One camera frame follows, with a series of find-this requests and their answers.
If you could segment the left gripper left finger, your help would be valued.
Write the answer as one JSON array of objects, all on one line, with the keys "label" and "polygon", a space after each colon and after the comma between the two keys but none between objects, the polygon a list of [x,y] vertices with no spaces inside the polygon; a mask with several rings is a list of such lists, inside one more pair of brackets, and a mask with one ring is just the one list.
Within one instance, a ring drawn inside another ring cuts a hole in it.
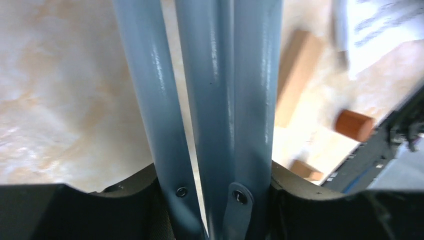
[{"label": "left gripper left finger", "polygon": [[85,193],[67,184],[0,187],[3,240],[172,240],[155,167]]}]

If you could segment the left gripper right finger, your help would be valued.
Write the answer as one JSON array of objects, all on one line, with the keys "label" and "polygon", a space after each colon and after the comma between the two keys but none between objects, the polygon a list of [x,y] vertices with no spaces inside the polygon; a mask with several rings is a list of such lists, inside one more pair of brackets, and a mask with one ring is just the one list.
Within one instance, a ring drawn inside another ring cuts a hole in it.
[{"label": "left gripper right finger", "polygon": [[276,162],[271,174],[273,240],[421,240],[424,194],[364,190],[343,194],[315,185]]}]

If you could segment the light blue music stand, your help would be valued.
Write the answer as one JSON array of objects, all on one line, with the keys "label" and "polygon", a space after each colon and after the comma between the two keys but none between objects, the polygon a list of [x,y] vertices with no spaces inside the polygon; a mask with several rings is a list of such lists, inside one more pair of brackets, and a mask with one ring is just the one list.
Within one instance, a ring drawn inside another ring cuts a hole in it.
[{"label": "light blue music stand", "polygon": [[283,2],[175,2],[206,222],[161,2],[113,6],[175,237],[265,240]]}]

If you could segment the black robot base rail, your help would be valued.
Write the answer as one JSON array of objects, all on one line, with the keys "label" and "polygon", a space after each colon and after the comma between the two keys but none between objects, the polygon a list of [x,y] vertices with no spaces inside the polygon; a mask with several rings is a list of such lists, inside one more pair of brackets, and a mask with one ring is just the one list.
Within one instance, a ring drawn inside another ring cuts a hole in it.
[{"label": "black robot base rail", "polygon": [[396,157],[402,144],[411,152],[417,151],[416,143],[423,134],[424,88],[421,86],[388,114],[368,141],[351,151],[321,186],[344,194],[366,189]]}]

